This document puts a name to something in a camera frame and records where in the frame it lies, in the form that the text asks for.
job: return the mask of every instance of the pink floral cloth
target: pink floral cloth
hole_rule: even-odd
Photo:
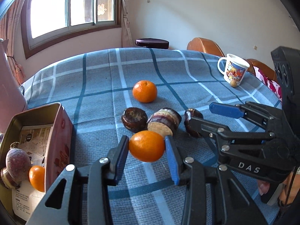
[[[282,101],[281,87],[273,80],[269,80],[264,73],[257,67],[254,67],[256,77],[263,82],[274,94]]]

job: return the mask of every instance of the wooden window frame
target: wooden window frame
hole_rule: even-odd
[[[108,29],[113,29],[113,28],[121,28],[122,26],[122,0],[116,0],[116,6],[115,8],[117,9],[116,11],[116,19],[115,23],[113,25],[95,25],[95,26],[90,26],[89,28],[83,28],[77,31],[70,31],[66,34],[62,34],[61,36],[52,38],[50,40],[47,40],[46,42],[42,44],[38,44],[37,46],[30,48],[29,41],[28,41],[28,33],[27,33],[27,4],[28,0],[25,0],[24,5],[22,7],[21,11],[21,34],[22,34],[22,42],[23,42],[23,48],[24,48],[24,54],[25,58],[28,59],[31,56],[37,54],[38,52],[41,52],[42,50],[53,46],[57,43],[60,43],[62,41],[96,32],[96,31],[101,31],[101,30],[108,30]]]

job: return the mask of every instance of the white mug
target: white mug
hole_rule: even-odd
[[[225,71],[220,69],[220,62],[222,60],[226,60]],[[225,58],[220,58],[217,66],[218,70],[224,75],[224,80],[228,83],[231,80],[235,80],[237,86],[241,83],[245,72],[250,67],[248,62],[233,54],[227,54]]]

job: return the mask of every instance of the orange fruit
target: orange fruit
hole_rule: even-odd
[[[129,151],[133,157],[142,162],[155,162],[165,152],[165,140],[156,132],[140,131],[131,137]]]
[[[157,88],[151,81],[141,80],[134,85],[132,94],[137,101],[149,103],[156,99]]]
[[[29,181],[36,190],[45,192],[45,168],[42,166],[33,166],[29,170]]]

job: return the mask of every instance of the purple stool seat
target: purple stool seat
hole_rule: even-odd
[[[153,39],[153,38],[145,38],[145,39],[137,39],[135,41],[137,46],[145,46],[147,48],[157,48],[157,49],[168,49],[169,42],[167,40]]]

